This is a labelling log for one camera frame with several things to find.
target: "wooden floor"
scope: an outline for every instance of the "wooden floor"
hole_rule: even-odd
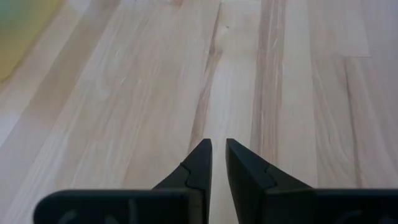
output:
[[[313,187],[398,187],[398,1],[65,0],[0,84],[0,222],[69,189],[148,189],[235,138]]]

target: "black plastic part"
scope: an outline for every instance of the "black plastic part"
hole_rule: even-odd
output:
[[[152,190],[56,192],[36,206],[34,223],[208,223],[211,153],[204,139]]]
[[[398,223],[397,190],[313,189],[234,139],[226,164],[240,224]]]

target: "hardwood floor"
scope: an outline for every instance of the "hardwood floor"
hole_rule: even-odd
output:
[[[235,138],[313,187],[398,186],[395,0],[65,0],[0,83],[0,222],[60,189],[148,189]]]

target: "black plastic arm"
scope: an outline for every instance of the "black plastic arm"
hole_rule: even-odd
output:
[[[234,139],[228,180],[240,224],[398,223],[398,191],[313,189]]]
[[[45,197],[35,224],[208,223],[211,142],[204,139],[152,190],[65,190]]]

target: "yellow object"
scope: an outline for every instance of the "yellow object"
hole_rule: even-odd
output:
[[[0,81],[12,73],[57,3],[58,0],[0,0]]]

